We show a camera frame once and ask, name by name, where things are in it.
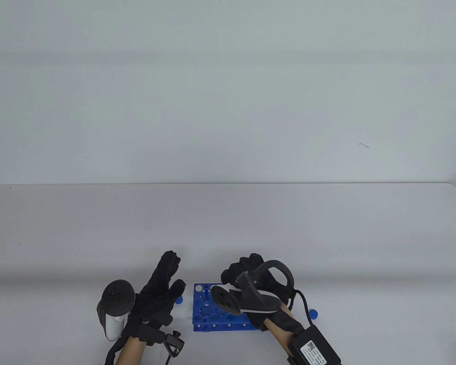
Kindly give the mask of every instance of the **label sticker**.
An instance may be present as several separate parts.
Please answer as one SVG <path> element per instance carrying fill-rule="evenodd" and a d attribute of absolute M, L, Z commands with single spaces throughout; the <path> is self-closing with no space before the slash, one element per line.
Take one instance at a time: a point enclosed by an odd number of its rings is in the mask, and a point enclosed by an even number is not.
<path fill-rule="evenodd" d="M 327 363 L 326 359 L 312 341 L 309 341 L 302 346 L 301 352 L 311 365 L 325 365 Z"/>

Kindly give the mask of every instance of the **white table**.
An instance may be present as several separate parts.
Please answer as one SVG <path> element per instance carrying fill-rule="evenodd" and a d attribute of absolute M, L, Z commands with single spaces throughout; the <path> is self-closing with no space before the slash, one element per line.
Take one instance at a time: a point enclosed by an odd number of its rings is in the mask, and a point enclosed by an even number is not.
<path fill-rule="evenodd" d="M 188 283 L 173 364 L 285 363 L 269 333 L 192 331 L 192 284 L 251 252 L 289 266 L 344 365 L 456 364 L 449 184 L 0 186 L 0 363 L 103 363 L 103 288 L 139 290 L 169 249 Z"/>

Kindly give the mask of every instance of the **wrist strap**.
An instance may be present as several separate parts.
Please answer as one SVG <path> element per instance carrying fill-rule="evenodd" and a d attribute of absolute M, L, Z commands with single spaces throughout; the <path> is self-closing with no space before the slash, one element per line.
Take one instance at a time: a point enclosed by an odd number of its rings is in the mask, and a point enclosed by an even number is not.
<path fill-rule="evenodd" d="M 120 336 L 119 339 L 111 346 L 108 354 L 106 355 L 105 365 L 113 365 L 113 360 L 115 360 L 115 354 L 120 351 L 127 342 L 128 336 Z"/>
<path fill-rule="evenodd" d="M 162 332 L 158 328 L 150 326 L 150 324 L 138 323 L 128 321 L 125 328 L 122 331 L 123 336 L 136 337 L 147 344 L 161 344 L 166 338 L 165 332 Z"/>
<path fill-rule="evenodd" d="M 279 328 L 284 331 L 292 332 L 299 335 L 304 332 L 304 327 L 283 310 L 272 313 L 268 318 Z"/>

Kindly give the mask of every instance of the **forearm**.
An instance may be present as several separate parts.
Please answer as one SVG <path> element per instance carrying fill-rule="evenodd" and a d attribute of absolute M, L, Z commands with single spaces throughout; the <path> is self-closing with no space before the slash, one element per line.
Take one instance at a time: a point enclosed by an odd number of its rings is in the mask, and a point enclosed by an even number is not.
<path fill-rule="evenodd" d="M 289 308 L 287 308 L 285 304 L 282 304 L 282 310 L 286 312 L 288 315 L 290 315 L 292 318 L 294 318 L 292 313 L 289 311 Z M 266 319 L 263 322 L 263 324 L 265 325 L 265 327 L 267 327 L 267 329 L 270 332 L 272 332 L 275 339 L 279 341 L 279 344 L 283 347 L 287 355 L 292 356 L 292 353 L 290 352 L 287 345 L 294 340 L 294 337 L 296 337 L 296 335 L 294 335 L 292 332 L 282 330 L 280 327 L 276 326 L 270 319 Z"/>
<path fill-rule="evenodd" d="M 139 365 L 145 350 L 146 342 L 129 337 L 118 357 L 117 365 Z"/>

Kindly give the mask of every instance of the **black power adapter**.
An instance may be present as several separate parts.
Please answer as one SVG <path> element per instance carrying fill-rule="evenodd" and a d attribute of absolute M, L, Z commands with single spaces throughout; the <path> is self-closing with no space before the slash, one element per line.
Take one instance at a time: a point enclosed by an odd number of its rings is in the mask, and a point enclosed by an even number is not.
<path fill-rule="evenodd" d="M 293 365 L 341 365 L 341 359 L 315 325 L 310 325 L 288 345 Z"/>

